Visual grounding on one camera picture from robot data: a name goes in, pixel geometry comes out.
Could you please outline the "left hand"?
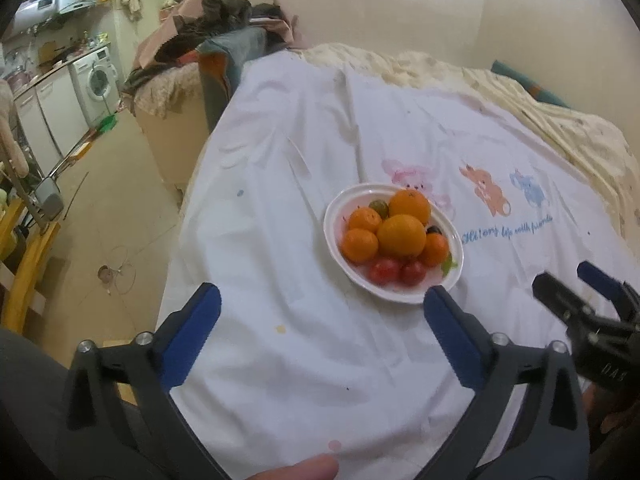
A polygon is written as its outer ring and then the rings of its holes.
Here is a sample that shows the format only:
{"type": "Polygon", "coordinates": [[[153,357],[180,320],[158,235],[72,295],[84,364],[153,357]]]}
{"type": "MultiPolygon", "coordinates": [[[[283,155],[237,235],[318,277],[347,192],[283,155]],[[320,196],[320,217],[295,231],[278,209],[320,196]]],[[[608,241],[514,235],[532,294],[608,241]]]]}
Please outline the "left hand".
{"type": "Polygon", "coordinates": [[[339,470],[332,455],[320,454],[291,466],[262,471],[248,480],[334,480],[339,470]]]}

